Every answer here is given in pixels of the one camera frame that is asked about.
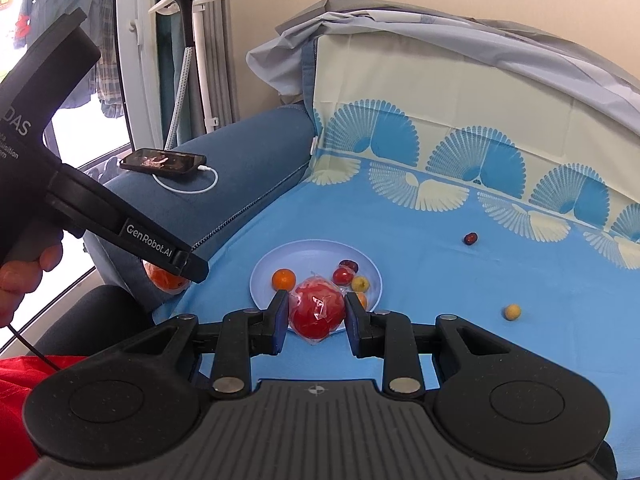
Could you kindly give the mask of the person's left hand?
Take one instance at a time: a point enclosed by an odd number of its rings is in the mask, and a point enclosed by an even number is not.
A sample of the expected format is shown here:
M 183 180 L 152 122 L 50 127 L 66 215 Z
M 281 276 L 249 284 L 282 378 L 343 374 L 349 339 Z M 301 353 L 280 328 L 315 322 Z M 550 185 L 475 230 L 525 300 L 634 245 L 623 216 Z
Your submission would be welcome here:
M 63 257 L 63 246 L 58 243 L 45 249 L 32 262 L 9 261 L 0 271 L 0 326 L 8 326 L 24 297 L 34 292 L 43 274 L 55 269 Z

